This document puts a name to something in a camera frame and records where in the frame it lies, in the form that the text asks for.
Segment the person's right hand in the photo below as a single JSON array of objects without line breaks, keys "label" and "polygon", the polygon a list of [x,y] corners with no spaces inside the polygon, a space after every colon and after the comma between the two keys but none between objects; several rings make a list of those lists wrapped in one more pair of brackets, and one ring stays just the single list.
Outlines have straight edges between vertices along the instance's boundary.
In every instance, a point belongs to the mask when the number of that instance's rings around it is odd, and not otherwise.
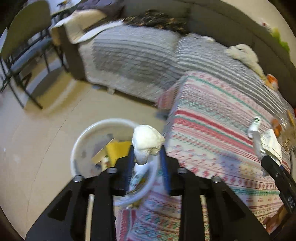
[{"label": "person's right hand", "polygon": [[267,217],[264,219],[263,224],[265,225],[266,231],[271,234],[274,232],[281,224],[285,216],[288,214],[284,205],[280,207],[277,213],[273,217]]}]

